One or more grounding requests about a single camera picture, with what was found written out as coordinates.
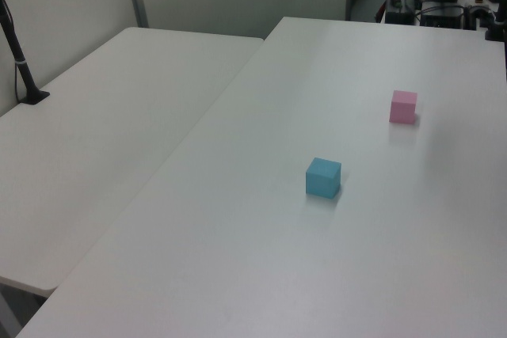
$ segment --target table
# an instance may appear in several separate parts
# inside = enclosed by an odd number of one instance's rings
[[[505,336],[506,90],[477,33],[283,19],[19,337]]]
[[[261,43],[129,28],[0,118],[0,283],[50,295]]]

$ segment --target pink cube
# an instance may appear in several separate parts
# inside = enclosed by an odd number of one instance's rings
[[[415,104],[417,102],[417,93],[410,91],[395,90],[393,100],[391,101],[391,123],[415,123]]]

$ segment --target lamp base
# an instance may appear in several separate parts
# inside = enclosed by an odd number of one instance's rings
[[[30,98],[25,97],[25,98],[21,99],[19,101],[19,103],[34,105],[34,104],[39,103],[40,101],[42,101],[43,99],[45,99],[47,97],[49,97],[49,93],[47,91],[39,90],[39,93],[37,94],[36,97],[30,97]]]

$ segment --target black cable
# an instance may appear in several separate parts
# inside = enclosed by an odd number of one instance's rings
[[[409,7],[409,5],[406,2],[406,0],[404,0],[404,2],[405,2],[405,8],[406,8],[406,10],[409,11],[410,13],[412,13],[417,21],[421,22],[421,20],[419,20],[419,17],[417,17],[417,15],[415,14],[415,11]]]
[[[427,12],[432,12],[432,11],[437,11],[437,10],[440,10],[440,9],[447,9],[447,8],[460,8],[460,9],[465,9],[465,7],[463,6],[458,6],[458,5],[455,5],[455,6],[434,6],[434,7],[429,7],[427,9],[424,9],[418,13],[416,13],[416,15],[422,15],[423,13],[427,13]]]
[[[20,104],[19,96],[17,95],[17,64],[14,63],[14,93],[16,94],[16,102]]]
[[[3,5],[7,9],[7,13],[9,14],[10,24],[13,26],[14,29],[14,19],[13,14],[10,12],[9,5],[7,4],[6,0],[2,0]],[[19,104],[19,96],[17,95],[17,64],[14,61],[14,94],[16,95],[16,102]]]

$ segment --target desk lamp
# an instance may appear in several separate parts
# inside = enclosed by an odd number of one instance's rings
[[[13,52],[16,67],[19,69],[23,82],[25,83],[26,97],[21,99],[20,103],[37,104],[44,98],[49,97],[49,93],[47,91],[37,89],[35,83],[33,82],[29,65],[26,63],[25,55],[23,55],[21,45],[19,44],[16,32],[14,31],[13,20],[10,16],[6,0],[0,0],[0,24],[2,24],[3,32],[6,34],[10,50]]]

